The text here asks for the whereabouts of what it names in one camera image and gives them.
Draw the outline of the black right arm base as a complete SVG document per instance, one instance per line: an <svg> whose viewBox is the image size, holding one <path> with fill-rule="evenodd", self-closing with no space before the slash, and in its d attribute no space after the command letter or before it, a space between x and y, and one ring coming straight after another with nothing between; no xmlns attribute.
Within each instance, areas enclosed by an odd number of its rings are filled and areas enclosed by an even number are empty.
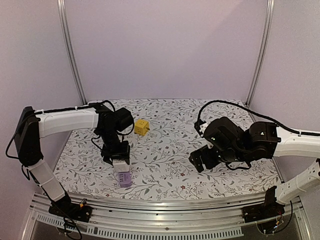
<svg viewBox="0 0 320 240"><path fill-rule="evenodd" d="M277 203L276 189L277 186L273 186L265 192L263 203L249 205L241 208L242 218L244 219L245 223L260 221L285 213L285 206L283 204Z"/></svg>

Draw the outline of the white cube socket adapter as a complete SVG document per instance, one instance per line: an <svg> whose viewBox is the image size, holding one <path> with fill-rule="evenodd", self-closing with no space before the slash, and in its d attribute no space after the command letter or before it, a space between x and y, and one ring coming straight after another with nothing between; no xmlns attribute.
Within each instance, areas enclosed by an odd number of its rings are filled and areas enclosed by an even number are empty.
<svg viewBox="0 0 320 240"><path fill-rule="evenodd" d="M130 171L130 163L124 159L113 159L112 165L116 173L127 173Z"/></svg>

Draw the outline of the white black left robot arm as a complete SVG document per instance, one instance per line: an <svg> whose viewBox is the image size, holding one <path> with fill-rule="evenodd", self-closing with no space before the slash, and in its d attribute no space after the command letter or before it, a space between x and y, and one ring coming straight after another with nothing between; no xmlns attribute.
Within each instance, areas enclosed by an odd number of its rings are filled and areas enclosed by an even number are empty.
<svg viewBox="0 0 320 240"><path fill-rule="evenodd" d="M107 107L109 103L104 100L49 110L25 107L9 141L10 145L15 145L17 155L14 159L26 168L26 176L32 177L48 198L55 202L55 209L63 217L74 213L74 205L65 199L67 192L45 162L41 139L75 130L93 130L96 137L103 141L100 147L103 161L113 166L118 182L127 187L130 180L130 145L124 139L126 134L123 131L134 127L134 118L128 109L115 109L113 105Z"/></svg>

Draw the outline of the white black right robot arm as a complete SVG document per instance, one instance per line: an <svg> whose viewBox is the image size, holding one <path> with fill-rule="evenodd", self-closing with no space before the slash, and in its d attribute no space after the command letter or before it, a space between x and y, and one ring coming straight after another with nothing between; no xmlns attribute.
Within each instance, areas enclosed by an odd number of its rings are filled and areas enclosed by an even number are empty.
<svg viewBox="0 0 320 240"><path fill-rule="evenodd" d="M285 156L314 158L306 170L266 191L258 213L262 218L269 218L278 210L278 205L286 205L320 184L320 134L287 127L246 107L243 110L264 120L254 122L247 130L243 130L225 116L211 122L203 121L199 112L194 128L206 144L191 152L189 161L201 173L220 163L226 167L231 163L246 163L245 169L248 170L253 161L260 159Z"/></svg>

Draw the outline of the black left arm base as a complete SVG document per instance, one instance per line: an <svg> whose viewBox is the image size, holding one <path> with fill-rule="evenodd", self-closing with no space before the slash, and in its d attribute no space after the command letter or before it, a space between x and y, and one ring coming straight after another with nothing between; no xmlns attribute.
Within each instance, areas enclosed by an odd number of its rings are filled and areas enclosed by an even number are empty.
<svg viewBox="0 0 320 240"><path fill-rule="evenodd" d="M53 201L48 212L52 215L88 223L93 208L87 205L87 199L83 198L80 203L73 203L68 195L58 201Z"/></svg>

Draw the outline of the purple power strip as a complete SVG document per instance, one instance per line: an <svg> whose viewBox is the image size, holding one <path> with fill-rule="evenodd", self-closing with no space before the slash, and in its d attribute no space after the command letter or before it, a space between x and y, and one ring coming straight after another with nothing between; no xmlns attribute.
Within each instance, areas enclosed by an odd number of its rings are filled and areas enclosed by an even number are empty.
<svg viewBox="0 0 320 240"><path fill-rule="evenodd" d="M128 188L132 186L132 179L131 179L131 172L118 172L117 173L117 179L119 186L121 188Z"/></svg>

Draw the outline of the yellow cube socket adapter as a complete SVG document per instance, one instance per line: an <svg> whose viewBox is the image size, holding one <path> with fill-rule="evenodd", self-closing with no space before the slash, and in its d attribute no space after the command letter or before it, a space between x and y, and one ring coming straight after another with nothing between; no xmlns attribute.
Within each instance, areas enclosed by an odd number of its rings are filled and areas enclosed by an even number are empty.
<svg viewBox="0 0 320 240"><path fill-rule="evenodd" d="M138 119L134 124L134 133L145 136L150 130L149 122L144 119Z"/></svg>

